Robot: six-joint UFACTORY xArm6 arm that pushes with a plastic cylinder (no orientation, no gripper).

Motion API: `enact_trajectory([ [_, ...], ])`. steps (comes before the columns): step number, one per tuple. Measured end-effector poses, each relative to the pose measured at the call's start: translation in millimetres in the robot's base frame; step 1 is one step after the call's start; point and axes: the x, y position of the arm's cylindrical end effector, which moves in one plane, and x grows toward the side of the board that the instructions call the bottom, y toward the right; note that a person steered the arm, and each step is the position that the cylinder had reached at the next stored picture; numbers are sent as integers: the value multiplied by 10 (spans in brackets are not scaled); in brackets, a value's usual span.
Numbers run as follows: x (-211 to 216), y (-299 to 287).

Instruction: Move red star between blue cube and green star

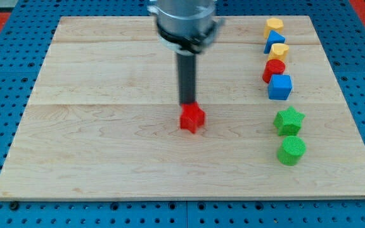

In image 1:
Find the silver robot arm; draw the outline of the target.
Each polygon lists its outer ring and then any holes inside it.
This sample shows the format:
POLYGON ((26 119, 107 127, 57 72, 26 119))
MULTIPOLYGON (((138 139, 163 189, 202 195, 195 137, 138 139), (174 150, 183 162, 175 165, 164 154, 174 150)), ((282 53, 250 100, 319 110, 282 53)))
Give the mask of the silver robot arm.
POLYGON ((196 56, 211 46, 224 19, 214 0, 156 0, 148 6, 159 41, 176 54, 179 104, 196 102, 196 56))

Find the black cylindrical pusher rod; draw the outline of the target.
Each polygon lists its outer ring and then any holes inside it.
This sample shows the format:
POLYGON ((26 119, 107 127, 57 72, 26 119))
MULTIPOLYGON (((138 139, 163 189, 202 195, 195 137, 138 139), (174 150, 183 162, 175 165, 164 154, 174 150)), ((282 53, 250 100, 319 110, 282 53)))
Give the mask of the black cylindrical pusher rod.
POLYGON ((196 101, 196 56, 177 54, 177 78, 179 104, 191 104, 196 101))

